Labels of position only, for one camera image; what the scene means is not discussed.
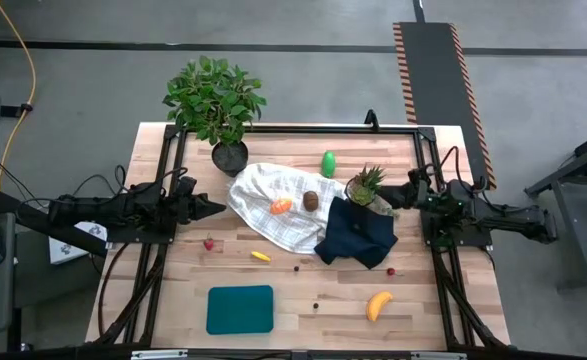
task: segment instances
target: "small red object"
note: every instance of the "small red object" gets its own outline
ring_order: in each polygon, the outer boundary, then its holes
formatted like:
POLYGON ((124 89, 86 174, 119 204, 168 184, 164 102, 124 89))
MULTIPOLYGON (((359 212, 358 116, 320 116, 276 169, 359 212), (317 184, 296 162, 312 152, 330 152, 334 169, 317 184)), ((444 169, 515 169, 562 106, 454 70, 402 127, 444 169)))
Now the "small red object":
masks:
POLYGON ((206 250, 211 251, 213 249, 213 239, 204 240, 204 247, 206 250))

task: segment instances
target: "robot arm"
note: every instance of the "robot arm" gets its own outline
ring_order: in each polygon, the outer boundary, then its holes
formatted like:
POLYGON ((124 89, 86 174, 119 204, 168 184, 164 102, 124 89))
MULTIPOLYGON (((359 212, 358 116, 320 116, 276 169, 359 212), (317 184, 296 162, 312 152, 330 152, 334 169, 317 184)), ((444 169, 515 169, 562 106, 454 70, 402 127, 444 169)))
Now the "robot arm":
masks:
POLYGON ((162 231, 172 222, 186 225, 224 211, 226 206, 209 201, 207 194, 194 195, 197 180, 182 176, 176 191, 164 194, 159 182, 132 186, 127 192, 111 198, 77 198, 60 196, 51 202, 52 224, 75 224, 96 221, 106 227, 136 227, 145 231, 162 231))
POLYGON ((411 170, 409 179, 401 186, 382 186, 378 195, 394 209, 416 208, 433 214, 444 232, 476 227, 518 232, 543 244, 557 240, 553 216, 538 206, 494 205, 479 198, 471 185, 459 180, 449 181, 446 189, 438 193, 430 188, 426 171, 420 169, 411 170))

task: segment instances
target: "yellow cable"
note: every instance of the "yellow cable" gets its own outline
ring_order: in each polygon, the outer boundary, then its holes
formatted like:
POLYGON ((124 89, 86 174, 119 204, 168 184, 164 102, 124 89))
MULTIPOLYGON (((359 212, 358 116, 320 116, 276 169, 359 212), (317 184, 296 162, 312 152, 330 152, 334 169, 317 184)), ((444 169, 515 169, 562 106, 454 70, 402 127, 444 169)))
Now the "yellow cable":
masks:
MULTIPOLYGON (((13 25, 13 22, 11 21, 9 16, 6 14, 6 12, 4 12, 2 5, 0 5, 0 12, 4 16, 4 19, 6 19, 6 22, 9 24, 11 29, 13 29, 13 33, 15 34, 17 39, 20 41, 20 44, 22 45, 22 49, 24 49, 24 53, 26 54, 26 58, 29 60, 29 65, 31 66, 32 83, 31 83, 31 94, 29 95, 29 99, 26 103, 31 105, 32 104, 31 102, 33 101, 33 96, 35 95, 35 86, 37 84, 37 76, 35 74, 35 65, 33 65, 33 59, 31 59, 31 54, 29 53, 29 49, 27 49, 26 45, 24 44, 24 41, 22 41, 22 37, 20 36, 20 33, 15 28, 15 25, 13 25)), ((8 155, 9 150, 11 149, 11 143, 13 142, 13 137, 15 136, 17 129, 19 129, 20 125, 22 125, 22 121, 24 121, 24 119, 26 118, 27 113, 28 113, 28 111, 26 109, 22 110, 22 115, 20 115, 20 119, 17 121, 17 124, 15 124, 13 131, 11 131, 11 135, 9 136, 9 140, 7 141, 6 146, 4 147, 4 152, 2 154, 2 160, 0 161, 0 164, 2 164, 2 166, 4 166, 4 162, 6 161, 6 156, 8 155)), ((0 190, 2 190, 2 174, 3 173, 4 173, 4 171, 2 171, 2 168, 0 168, 0 190)))

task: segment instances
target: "navy blue cloth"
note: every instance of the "navy blue cloth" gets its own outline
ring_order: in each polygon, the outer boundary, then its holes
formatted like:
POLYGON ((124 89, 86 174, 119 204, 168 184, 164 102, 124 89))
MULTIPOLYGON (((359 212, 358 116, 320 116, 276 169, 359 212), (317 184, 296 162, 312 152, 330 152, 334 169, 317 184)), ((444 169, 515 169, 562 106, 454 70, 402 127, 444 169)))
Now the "navy blue cloth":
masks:
POLYGON ((342 200, 331 202, 326 238, 315 252, 326 264, 336 257, 354 257, 369 269, 384 260, 397 242, 393 235, 393 217, 342 200))

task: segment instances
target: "potted plant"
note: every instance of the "potted plant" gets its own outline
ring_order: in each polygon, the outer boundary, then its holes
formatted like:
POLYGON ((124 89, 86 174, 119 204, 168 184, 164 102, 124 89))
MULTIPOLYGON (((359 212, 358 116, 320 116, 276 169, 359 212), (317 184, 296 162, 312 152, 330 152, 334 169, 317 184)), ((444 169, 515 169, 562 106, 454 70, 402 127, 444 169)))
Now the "potted plant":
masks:
POLYGON ((366 165, 364 165, 362 172, 355 175, 346 184, 346 196, 357 205, 370 205, 380 190, 380 183, 385 176, 383 172, 384 170, 380 169, 379 166, 374 166, 367 170, 366 165))
POLYGON ((215 145, 213 163, 231 177, 248 162, 249 151, 242 142, 245 126, 252 125, 256 114, 261 118, 260 105, 266 105, 266 100, 253 92, 262 86, 260 80, 247 75, 237 65, 230 67, 226 59, 201 56, 199 66, 189 62, 168 82, 169 93, 162 101, 173 108, 169 120, 215 145))

